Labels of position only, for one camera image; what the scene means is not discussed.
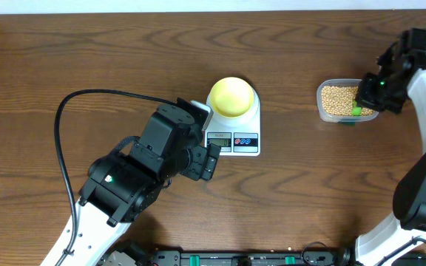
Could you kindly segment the green plastic scoop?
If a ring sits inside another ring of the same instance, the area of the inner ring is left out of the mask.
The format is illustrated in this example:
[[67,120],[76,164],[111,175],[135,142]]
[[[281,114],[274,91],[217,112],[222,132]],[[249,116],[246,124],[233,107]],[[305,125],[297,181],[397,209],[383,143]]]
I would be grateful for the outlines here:
[[358,106],[356,102],[353,102],[353,107],[351,110],[351,115],[352,116],[360,116],[362,113],[362,107]]

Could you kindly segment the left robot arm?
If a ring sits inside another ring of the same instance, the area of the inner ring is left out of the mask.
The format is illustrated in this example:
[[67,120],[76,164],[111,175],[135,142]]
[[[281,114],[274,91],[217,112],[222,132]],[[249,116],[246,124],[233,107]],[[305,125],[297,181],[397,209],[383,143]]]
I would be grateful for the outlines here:
[[180,174],[209,181],[220,147],[201,145],[212,108],[179,99],[160,105],[140,137],[123,139],[97,159],[75,204],[77,227],[66,228],[43,265],[96,265],[157,198],[165,183]]

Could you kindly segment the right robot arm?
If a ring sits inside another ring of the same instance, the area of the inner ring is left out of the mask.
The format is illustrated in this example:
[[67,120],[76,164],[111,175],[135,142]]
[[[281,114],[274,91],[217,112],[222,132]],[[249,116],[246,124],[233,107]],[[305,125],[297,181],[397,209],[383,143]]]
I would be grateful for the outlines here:
[[351,265],[392,265],[426,245],[426,28],[403,31],[377,59],[379,71],[360,81],[359,106],[399,114],[406,102],[416,113],[422,156],[398,182],[392,211],[375,228],[355,239]]

